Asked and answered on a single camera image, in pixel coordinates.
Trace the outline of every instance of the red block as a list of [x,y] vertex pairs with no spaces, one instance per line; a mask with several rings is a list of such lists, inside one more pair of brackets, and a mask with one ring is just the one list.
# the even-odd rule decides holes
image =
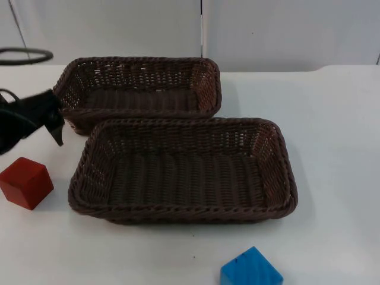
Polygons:
[[54,186],[45,165],[20,157],[0,173],[0,188],[8,201],[33,210]]

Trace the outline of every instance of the brown wicker basket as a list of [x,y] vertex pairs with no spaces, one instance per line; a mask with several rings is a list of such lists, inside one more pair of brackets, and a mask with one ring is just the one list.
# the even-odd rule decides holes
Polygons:
[[82,135],[110,118],[210,118],[221,104],[219,68],[205,58],[79,58],[53,91]]
[[114,223],[240,223],[290,214],[297,190],[270,121],[120,119],[92,132],[68,201]]

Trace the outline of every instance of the blue block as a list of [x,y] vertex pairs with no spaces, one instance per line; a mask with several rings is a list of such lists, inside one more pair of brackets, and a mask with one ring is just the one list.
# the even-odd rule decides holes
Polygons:
[[281,285],[283,280],[256,247],[248,249],[220,270],[220,285]]

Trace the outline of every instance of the white wall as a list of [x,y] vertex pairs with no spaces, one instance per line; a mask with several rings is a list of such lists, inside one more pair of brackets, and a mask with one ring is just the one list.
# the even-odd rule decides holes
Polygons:
[[12,0],[28,47],[81,56],[200,56],[200,0]]
[[[0,0],[0,48],[10,46],[23,47],[23,42],[13,20],[12,12],[8,5],[8,0]],[[7,52],[0,54],[0,58],[26,58],[26,55]]]
[[375,64],[379,0],[204,0],[204,54],[222,71]]

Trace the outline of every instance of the white tabletop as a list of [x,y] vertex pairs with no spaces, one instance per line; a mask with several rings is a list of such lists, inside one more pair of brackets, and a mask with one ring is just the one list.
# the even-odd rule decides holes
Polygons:
[[[0,68],[20,97],[52,87],[64,66]],[[249,225],[118,226],[67,203],[85,137],[44,128],[0,157],[46,165],[55,189],[34,210],[0,194],[1,284],[218,284],[220,267],[256,246],[284,284],[380,283],[380,68],[224,73],[219,116],[261,117],[286,140],[295,212]]]

